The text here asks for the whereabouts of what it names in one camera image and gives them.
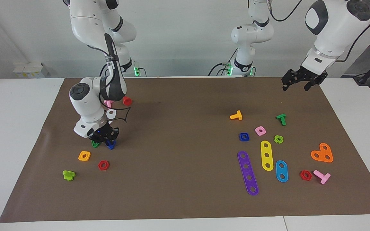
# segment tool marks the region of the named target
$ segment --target blue piece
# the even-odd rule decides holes
[[[105,144],[107,145],[107,147],[109,148],[109,149],[113,149],[114,147],[115,147],[115,145],[116,145],[116,140],[114,140],[112,143],[111,143],[111,141],[109,141],[109,140],[106,140],[105,141]]]
[[[248,133],[239,133],[239,140],[242,142],[249,141],[249,134]]]
[[[289,179],[289,177],[288,177],[288,165],[283,160],[276,161],[276,178],[282,183],[285,183]]]

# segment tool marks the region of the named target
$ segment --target green t-shaped piece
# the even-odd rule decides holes
[[[282,126],[286,125],[285,117],[286,117],[286,114],[280,114],[276,117],[277,119],[281,120]]]

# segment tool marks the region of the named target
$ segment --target orange t-shaped piece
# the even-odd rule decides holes
[[[234,119],[242,120],[242,114],[241,114],[241,111],[237,110],[237,111],[236,111],[236,114],[231,115],[231,120],[234,120]]]

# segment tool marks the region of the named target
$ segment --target blue square piece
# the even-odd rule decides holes
[[[242,142],[249,141],[249,134],[248,133],[239,133],[239,140]]]

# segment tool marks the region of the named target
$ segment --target pink square piece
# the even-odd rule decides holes
[[[258,134],[258,136],[265,135],[266,130],[263,128],[263,126],[255,128],[255,132]]]

